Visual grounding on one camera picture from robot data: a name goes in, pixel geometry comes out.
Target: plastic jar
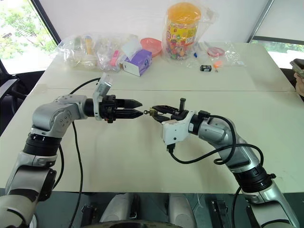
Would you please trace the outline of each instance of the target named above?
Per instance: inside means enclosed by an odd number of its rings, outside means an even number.
[[[167,11],[166,51],[172,59],[186,59],[194,44],[201,11],[188,2],[177,3]]]

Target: white table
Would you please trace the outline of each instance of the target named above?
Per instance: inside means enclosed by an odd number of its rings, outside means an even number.
[[[109,94],[142,102],[143,107],[138,108],[141,111],[162,104],[178,107],[179,99],[185,97],[188,110],[228,117],[245,140],[262,149],[265,168],[277,175],[276,182],[283,192],[304,191],[304,177],[299,170],[304,160],[304,103],[263,47],[235,46],[244,56],[246,67],[203,73],[169,65],[156,57],[141,78],[123,71],[111,74],[114,85]],[[18,152],[24,147],[36,107],[100,75],[97,71],[64,67],[58,58],[53,61],[0,137],[0,187],[5,186]],[[91,83],[77,93],[91,97],[94,87]],[[161,140],[161,125],[149,116],[113,124],[89,118],[76,121],[76,127],[84,191],[233,193],[238,186],[225,166],[213,164],[218,155],[191,165],[175,162]],[[78,191],[80,173],[71,127],[62,147],[65,171],[55,190]],[[187,160],[212,149],[191,135],[177,145],[175,154]],[[54,168],[60,171],[59,158]]]
[[[18,110],[0,138],[0,187],[5,186],[17,154],[24,147],[35,107],[69,92],[70,89],[38,85]],[[81,89],[77,93],[90,97],[92,92]],[[295,92],[111,90],[112,93],[118,98],[141,101],[144,106],[140,110],[159,104],[178,106],[179,98],[185,97],[187,109],[229,117],[244,139],[262,149],[265,168],[277,175],[276,182],[283,192],[304,191],[304,177],[299,171],[304,159],[304,104]],[[161,125],[149,116],[113,124],[88,118],[76,121],[76,127],[84,191],[233,193],[237,188],[227,168],[213,164],[218,155],[191,165],[175,162],[160,138]],[[80,173],[72,127],[64,136],[62,147],[65,171],[56,190],[77,191]],[[175,155],[187,160],[210,150],[210,145],[191,135],[177,144]],[[59,158],[55,169],[60,171]]]
[[[111,73],[113,89],[123,90],[177,90],[177,91],[294,91],[282,71],[276,66],[263,46],[236,43],[246,67],[226,67],[219,72],[200,72],[197,67],[186,68],[168,64],[161,56],[153,58],[152,65],[137,77],[123,70]],[[100,77],[100,71],[87,71],[67,67],[55,58],[45,71],[39,84],[48,88],[74,89],[85,81]],[[86,88],[94,89],[95,84]]]

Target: tissue box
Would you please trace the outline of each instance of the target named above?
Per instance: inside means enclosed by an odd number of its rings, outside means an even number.
[[[135,54],[132,60],[126,58],[123,62],[123,70],[140,77],[152,62],[152,52],[140,50]]]

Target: window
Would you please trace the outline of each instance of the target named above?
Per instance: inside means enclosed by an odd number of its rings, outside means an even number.
[[[56,46],[30,0],[0,0],[0,59],[10,74],[45,70]]]
[[[279,68],[291,69],[290,62],[295,58],[304,59],[304,42],[267,37],[253,37],[251,43],[265,47]]]

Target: pink plate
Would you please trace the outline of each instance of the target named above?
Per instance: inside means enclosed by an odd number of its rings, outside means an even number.
[[[162,50],[162,42],[158,39],[143,38],[141,45],[143,49],[152,52],[152,57],[157,56]]]

